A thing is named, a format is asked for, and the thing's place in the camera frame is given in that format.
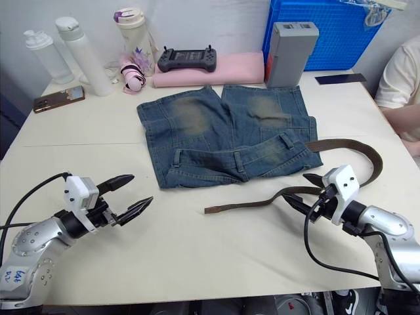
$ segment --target game controller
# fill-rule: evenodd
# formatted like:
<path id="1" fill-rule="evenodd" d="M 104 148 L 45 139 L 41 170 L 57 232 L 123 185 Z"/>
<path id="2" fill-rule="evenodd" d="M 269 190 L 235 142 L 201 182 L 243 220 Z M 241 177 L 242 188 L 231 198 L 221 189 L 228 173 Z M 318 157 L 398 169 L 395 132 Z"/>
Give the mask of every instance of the game controller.
<path id="1" fill-rule="evenodd" d="M 208 72 L 216 70 L 216 50 L 209 45 L 202 51 L 176 51 L 167 49 L 157 62 L 157 66 L 162 72 L 168 72 L 170 69 L 183 68 L 202 68 Z"/>

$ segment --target gray battery box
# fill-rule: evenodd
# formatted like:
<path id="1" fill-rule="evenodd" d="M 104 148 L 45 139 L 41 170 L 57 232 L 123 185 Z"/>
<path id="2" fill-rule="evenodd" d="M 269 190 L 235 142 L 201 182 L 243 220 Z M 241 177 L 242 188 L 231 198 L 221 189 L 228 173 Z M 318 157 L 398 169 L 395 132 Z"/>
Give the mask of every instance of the gray battery box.
<path id="1" fill-rule="evenodd" d="M 266 64 L 266 86 L 298 85 L 319 34 L 312 22 L 275 22 Z"/>

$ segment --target smartphone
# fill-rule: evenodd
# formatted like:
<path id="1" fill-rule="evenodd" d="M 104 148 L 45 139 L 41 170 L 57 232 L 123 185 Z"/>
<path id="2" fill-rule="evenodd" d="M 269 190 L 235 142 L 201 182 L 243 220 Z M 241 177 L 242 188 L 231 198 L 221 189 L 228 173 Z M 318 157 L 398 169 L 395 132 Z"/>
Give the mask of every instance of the smartphone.
<path id="1" fill-rule="evenodd" d="M 36 98 L 33 101 L 33 111 L 37 114 L 45 110 L 77 102 L 85 99 L 85 90 L 81 85 L 60 92 Z"/>

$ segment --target brown leather belt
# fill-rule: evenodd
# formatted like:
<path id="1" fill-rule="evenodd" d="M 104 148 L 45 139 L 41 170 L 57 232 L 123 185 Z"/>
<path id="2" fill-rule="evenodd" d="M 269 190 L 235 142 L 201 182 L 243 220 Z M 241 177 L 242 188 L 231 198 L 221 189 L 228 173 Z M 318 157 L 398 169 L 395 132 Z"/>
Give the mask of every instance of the brown leather belt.
<path id="1" fill-rule="evenodd" d="M 326 139 L 319 141 L 307 142 L 305 145 L 310 148 L 313 152 L 328 151 L 338 148 L 348 148 L 355 150 L 363 155 L 365 155 L 370 162 L 373 164 L 373 172 L 369 179 L 362 183 L 360 187 L 363 187 L 371 182 L 373 182 L 379 174 L 381 174 L 383 168 L 382 158 L 375 149 L 367 144 L 362 142 L 352 140 L 352 139 Z M 270 199 L 263 201 L 247 202 L 247 203 L 232 203 L 229 205 L 216 205 L 214 207 L 208 207 L 204 209 L 205 214 L 218 213 L 221 211 L 236 209 L 236 208 L 246 208 L 246 207 L 261 207 L 263 205 L 269 205 L 277 197 L 282 196 L 283 194 L 311 194 L 319 195 L 321 193 L 321 188 L 319 187 L 308 187 L 308 186 L 293 186 L 286 187 L 274 194 Z"/>

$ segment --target plastic bag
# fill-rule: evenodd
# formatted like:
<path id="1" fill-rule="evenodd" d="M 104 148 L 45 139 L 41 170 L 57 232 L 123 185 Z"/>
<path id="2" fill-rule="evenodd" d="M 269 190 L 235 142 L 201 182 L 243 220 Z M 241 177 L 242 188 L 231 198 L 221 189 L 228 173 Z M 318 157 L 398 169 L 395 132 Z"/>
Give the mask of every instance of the plastic bag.
<path id="1" fill-rule="evenodd" d="M 364 29 L 366 31 L 382 24 L 391 12 L 391 8 L 386 5 L 380 5 L 374 0 L 339 0 L 342 3 L 349 5 L 358 5 L 363 7 L 366 12 L 364 21 Z"/>

